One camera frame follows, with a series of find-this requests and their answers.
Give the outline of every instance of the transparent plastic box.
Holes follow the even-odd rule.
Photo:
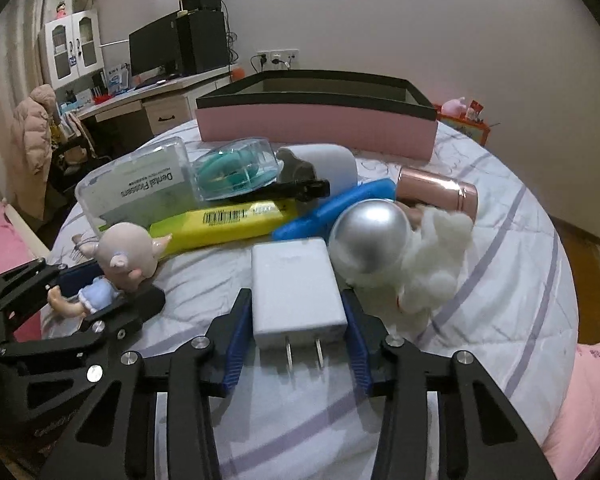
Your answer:
[[[278,177],[278,161],[267,139],[235,140],[192,163],[204,200],[222,200],[266,186]]]
[[[180,137],[140,148],[91,171],[75,187],[96,234],[119,222],[152,223],[200,207],[189,157]]]

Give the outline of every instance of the rose gold cylinder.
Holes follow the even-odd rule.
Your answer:
[[[396,199],[407,205],[432,205],[446,211],[459,211],[475,222],[478,190],[473,184],[448,176],[403,166],[398,176]]]

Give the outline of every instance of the curtain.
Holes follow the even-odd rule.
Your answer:
[[[61,0],[10,0],[0,14],[0,198],[11,199],[10,127],[13,109],[44,83],[38,33],[56,17]],[[64,0],[73,12],[72,0]]]

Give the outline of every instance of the silver ball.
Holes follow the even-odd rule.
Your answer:
[[[362,284],[360,280],[370,276],[382,282],[383,274],[391,274],[400,266],[410,235],[409,220],[394,202],[363,200],[345,209],[336,220],[329,237],[331,263],[351,284]]]

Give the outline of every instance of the white tablecloth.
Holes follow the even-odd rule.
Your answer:
[[[189,158],[211,144],[200,141],[195,121],[156,139],[179,136]],[[456,296],[414,318],[395,308],[389,291],[361,292],[368,313],[426,351],[473,352],[507,394],[539,442],[554,421],[573,368],[578,327],[570,266],[554,227],[532,193],[495,156],[439,124],[427,164],[377,153],[354,152],[361,181],[391,177],[403,164],[450,175],[476,185],[474,237]],[[71,236],[91,232],[77,205],[48,258],[74,265]],[[143,356],[172,351],[205,333],[227,312],[241,287],[251,285],[253,240],[181,254],[165,261],[155,285],[166,293],[163,311],[144,324],[130,347]],[[57,323],[45,312],[45,336],[65,335],[75,323]],[[229,399],[215,399],[212,416],[223,478],[368,479],[378,444],[382,399],[357,393],[344,344],[294,351],[294,373],[283,352],[248,354]],[[157,478],[166,474],[166,402],[157,413]],[[429,476],[437,477],[435,396],[429,397]]]

